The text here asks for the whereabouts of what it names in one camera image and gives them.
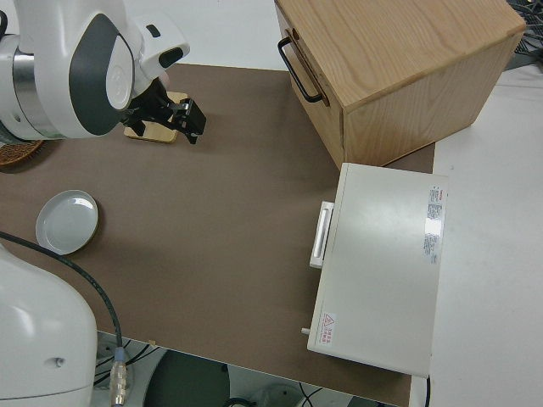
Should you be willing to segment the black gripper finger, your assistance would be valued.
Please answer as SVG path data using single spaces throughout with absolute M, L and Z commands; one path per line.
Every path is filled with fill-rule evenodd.
M 175 130 L 181 130 L 185 127 L 185 116 L 190 107 L 190 98 L 184 98 L 178 103 L 169 103 L 168 108 L 172 112 L 171 124 Z
M 184 100 L 183 106 L 182 132 L 190 144 L 195 144 L 198 141 L 198 137 L 204 133 L 206 117 L 193 100 Z

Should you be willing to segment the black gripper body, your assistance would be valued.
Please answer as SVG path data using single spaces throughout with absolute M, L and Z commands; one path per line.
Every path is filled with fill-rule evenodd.
M 173 101 L 168 97 L 165 86 L 160 79 L 154 79 L 149 87 L 139 96 L 132 99 L 123 114 L 123 126 L 131 128 L 139 137 L 142 137 L 146 125 L 151 122 L 173 130 L 170 118 Z

